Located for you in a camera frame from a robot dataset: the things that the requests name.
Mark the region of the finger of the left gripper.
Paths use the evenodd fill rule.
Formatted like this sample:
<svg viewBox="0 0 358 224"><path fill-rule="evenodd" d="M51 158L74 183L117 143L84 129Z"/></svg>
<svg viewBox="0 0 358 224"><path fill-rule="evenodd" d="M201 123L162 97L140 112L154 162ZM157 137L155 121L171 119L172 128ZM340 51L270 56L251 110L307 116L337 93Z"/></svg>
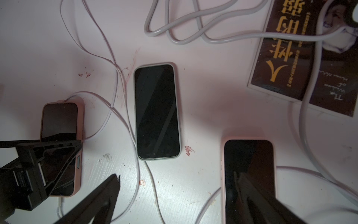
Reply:
<svg viewBox="0 0 358 224"><path fill-rule="evenodd" d="M73 196L81 186L80 140L22 142L16 150L24 168L34 168L47 196Z"/></svg>

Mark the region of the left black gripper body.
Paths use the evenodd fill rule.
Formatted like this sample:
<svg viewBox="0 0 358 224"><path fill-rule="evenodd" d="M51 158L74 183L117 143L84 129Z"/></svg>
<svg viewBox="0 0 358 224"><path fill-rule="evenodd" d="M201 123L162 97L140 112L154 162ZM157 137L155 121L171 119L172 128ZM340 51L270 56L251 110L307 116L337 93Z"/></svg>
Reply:
<svg viewBox="0 0 358 224"><path fill-rule="evenodd" d="M1 141L1 149L15 148L18 158L1 167L1 217L16 209L31 211L48 198L34 150L39 140Z"/></svg>

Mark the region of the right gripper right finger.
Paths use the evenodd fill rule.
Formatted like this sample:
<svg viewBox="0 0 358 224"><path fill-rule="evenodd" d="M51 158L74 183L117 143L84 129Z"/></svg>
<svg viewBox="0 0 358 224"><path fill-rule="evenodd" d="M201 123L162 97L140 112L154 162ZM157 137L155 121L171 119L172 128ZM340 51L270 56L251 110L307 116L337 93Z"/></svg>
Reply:
<svg viewBox="0 0 358 224"><path fill-rule="evenodd" d="M247 173L238 180L239 220L243 224L304 224Z"/></svg>

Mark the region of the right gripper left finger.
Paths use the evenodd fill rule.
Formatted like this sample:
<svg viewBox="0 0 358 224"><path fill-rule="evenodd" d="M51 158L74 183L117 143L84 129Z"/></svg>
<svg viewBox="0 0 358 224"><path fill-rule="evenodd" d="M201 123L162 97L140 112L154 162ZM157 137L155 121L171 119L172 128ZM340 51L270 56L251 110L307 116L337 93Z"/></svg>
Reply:
<svg viewBox="0 0 358 224"><path fill-rule="evenodd" d="M120 176L110 175L57 224L109 224L120 191Z"/></svg>

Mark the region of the phone green case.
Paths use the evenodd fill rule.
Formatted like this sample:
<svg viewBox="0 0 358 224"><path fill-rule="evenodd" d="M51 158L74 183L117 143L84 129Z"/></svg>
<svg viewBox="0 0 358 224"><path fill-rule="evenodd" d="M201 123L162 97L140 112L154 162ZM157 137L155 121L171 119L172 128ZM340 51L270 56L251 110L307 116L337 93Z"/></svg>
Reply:
<svg viewBox="0 0 358 224"><path fill-rule="evenodd" d="M143 161L181 153L176 71L173 63L138 67L134 72L136 147Z"/></svg>

